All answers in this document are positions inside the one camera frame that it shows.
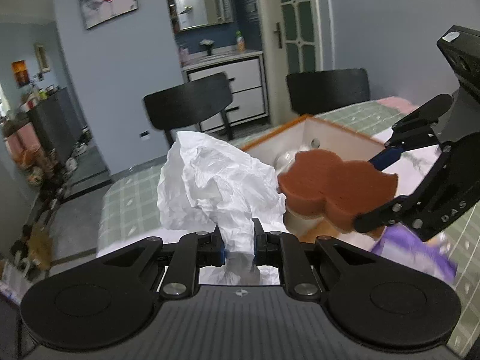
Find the green grid tablecloth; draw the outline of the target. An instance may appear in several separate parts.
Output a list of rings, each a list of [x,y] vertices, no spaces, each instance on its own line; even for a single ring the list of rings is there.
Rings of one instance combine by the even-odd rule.
[[[379,138],[408,114],[410,103],[386,97],[319,114],[343,127]],[[139,172],[126,172],[103,198],[97,256],[142,239],[160,228],[157,186],[160,164]],[[474,205],[446,231],[448,256],[457,264],[453,287],[460,298],[460,321],[448,345],[464,357],[479,338],[479,205]]]

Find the white drawer cabinet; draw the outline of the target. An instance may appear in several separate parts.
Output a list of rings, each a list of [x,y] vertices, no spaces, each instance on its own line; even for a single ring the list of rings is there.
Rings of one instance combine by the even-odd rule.
[[[200,57],[183,67],[187,82],[223,72],[233,95],[226,114],[233,126],[269,118],[269,96],[260,50],[231,51]]]

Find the white printed paper sheet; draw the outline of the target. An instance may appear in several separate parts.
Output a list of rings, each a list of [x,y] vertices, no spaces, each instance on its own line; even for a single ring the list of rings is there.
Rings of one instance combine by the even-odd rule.
[[[434,165],[441,150],[431,145],[402,153],[400,159],[383,170],[386,174],[397,174],[398,185],[395,196],[410,195],[424,180]]]

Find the white tissue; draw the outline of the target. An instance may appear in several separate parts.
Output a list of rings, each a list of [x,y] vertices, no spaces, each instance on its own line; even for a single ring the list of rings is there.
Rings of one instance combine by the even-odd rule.
[[[275,169],[204,133],[181,131],[168,151],[157,188],[160,225],[175,241],[185,233],[219,229],[221,267],[201,269],[203,284],[277,285],[275,267],[254,261],[254,219],[266,232],[283,232],[286,197]]]

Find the brown bear-shaped sponge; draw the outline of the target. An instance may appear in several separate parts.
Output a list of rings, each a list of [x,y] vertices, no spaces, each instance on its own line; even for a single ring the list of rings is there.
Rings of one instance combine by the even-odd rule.
[[[363,160],[344,161],[329,150],[299,152],[278,177],[286,206],[297,215],[322,215],[336,228],[350,232],[358,215],[395,197],[398,176]]]

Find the orange cardboard box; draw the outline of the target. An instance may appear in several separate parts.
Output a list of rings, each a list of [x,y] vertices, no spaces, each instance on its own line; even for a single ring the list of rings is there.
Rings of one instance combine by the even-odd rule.
[[[355,218],[388,203],[398,186],[396,174],[381,172],[369,161],[382,149],[363,133],[308,115],[242,147],[279,172],[284,222],[302,242],[344,236],[366,244],[384,227],[360,235],[353,228]]]

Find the clear bag with tissue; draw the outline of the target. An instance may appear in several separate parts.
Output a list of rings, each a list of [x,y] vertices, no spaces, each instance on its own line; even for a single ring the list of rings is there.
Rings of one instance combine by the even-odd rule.
[[[298,148],[287,150],[276,156],[273,162],[273,167],[277,172],[285,172],[295,162],[295,156],[299,152],[316,150],[320,147],[320,141],[316,138],[309,141],[307,144],[301,144]]]

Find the black chair right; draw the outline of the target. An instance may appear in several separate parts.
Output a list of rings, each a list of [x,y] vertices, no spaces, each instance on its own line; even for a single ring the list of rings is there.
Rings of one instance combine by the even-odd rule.
[[[318,115],[371,99],[364,68],[292,73],[286,76],[291,109]]]

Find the black chair left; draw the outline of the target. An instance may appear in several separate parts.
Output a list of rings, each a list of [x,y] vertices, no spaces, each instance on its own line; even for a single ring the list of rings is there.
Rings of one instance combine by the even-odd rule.
[[[170,145],[175,142],[173,130],[198,125],[215,115],[220,115],[227,138],[233,139],[226,111],[233,95],[224,72],[148,94],[143,102],[152,126],[164,133]]]

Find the black sideboard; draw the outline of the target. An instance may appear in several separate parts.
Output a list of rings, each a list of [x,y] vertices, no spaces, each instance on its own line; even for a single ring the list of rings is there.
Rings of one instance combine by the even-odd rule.
[[[27,112],[42,148],[52,150],[64,165],[72,156],[82,135],[82,125],[66,88],[61,88],[47,99],[38,102]]]

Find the yellow green bottle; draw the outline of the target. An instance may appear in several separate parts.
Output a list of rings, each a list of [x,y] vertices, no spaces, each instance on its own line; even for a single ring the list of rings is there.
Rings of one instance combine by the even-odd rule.
[[[246,50],[245,40],[240,30],[236,32],[236,45],[239,52],[244,52]]]

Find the black chair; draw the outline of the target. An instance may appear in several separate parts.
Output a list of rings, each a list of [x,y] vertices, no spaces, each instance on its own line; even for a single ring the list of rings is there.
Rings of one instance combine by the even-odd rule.
[[[170,145],[175,142],[173,130],[198,125],[215,115],[220,115],[227,138],[233,139],[226,111],[233,95],[224,72],[148,94],[143,102],[152,126],[164,133]]]
[[[286,76],[291,109],[318,115],[371,99],[364,68],[292,73]]]

